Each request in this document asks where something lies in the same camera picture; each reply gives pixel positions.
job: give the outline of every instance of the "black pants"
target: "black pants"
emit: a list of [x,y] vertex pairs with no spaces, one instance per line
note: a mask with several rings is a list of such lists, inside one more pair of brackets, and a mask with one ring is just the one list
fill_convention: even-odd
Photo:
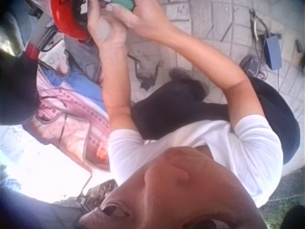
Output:
[[[300,146],[300,127],[281,95],[267,83],[250,78],[265,116],[279,136],[284,164]],[[201,83],[192,79],[166,83],[132,108],[132,118],[144,139],[157,140],[178,128],[202,120],[230,121],[227,104],[202,102]]]

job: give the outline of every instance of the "finger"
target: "finger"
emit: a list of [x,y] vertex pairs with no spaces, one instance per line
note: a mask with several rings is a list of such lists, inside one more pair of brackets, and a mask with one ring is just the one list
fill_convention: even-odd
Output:
[[99,0],[89,0],[88,1],[88,18],[98,19],[100,16],[100,2]]
[[136,15],[134,15],[130,10],[119,4],[108,4],[105,9],[107,11],[111,11],[114,16],[120,21],[122,21],[127,27],[131,27],[137,20]]

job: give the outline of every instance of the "sleeve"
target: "sleeve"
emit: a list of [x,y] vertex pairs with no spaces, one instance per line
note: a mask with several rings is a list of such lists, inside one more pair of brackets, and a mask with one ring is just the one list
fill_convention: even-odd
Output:
[[258,207],[265,204],[278,186],[283,169],[280,139],[265,117],[241,119],[234,132],[241,142],[239,177]]
[[134,130],[115,130],[108,140],[108,156],[110,170],[114,179],[121,185],[142,166],[140,152],[143,150],[144,141],[139,132]]

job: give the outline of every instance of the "blue fabric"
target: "blue fabric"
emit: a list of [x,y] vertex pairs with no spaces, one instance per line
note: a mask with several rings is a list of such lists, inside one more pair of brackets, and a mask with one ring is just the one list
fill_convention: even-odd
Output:
[[86,77],[86,75],[70,61],[70,71],[65,77],[57,75],[56,71],[52,68],[48,68],[44,64],[40,64],[43,73],[46,75],[50,83],[54,87],[59,87],[62,82],[67,83],[76,93],[81,94],[100,108],[106,111],[102,97],[102,88],[96,83],[92,82]]

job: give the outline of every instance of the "man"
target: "man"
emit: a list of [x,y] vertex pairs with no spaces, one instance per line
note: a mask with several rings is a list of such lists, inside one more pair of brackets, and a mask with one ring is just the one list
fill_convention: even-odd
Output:
[[[249,79],[220,52],[175,28],[157,0],[135,0],[135,5],[130,12],[89,1],[88,27],[100,49],[111,127],[108,153],[119,187],[80,224],[88,229],[267,228],[257,207],[280,181],[283,146],[265,118],[273,112],[277,127],[277,108],[265,109],[265,83]],[[131,110],[126,27],[192,62],[222,89],[228,106],[202,103],[203,87],[183,77]],[[292,120],[272,90],[266,94],[282,106],[278,115],[283,111]],[[143,135],[158,140],[145,145]]]

